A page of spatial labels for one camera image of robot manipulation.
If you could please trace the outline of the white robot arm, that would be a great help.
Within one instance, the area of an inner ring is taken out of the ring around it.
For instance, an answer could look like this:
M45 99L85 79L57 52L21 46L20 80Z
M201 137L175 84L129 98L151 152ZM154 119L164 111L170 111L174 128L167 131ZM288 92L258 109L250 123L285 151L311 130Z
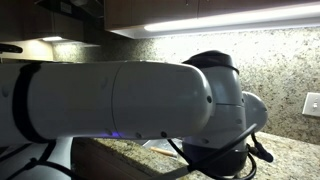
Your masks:
M263 101L242 90L233 60L207 51L183 63L118 61L0 66L0 180L71 180L75 137L182 140L186 166L229 180L246 162L273 157L248 144L267 122Z

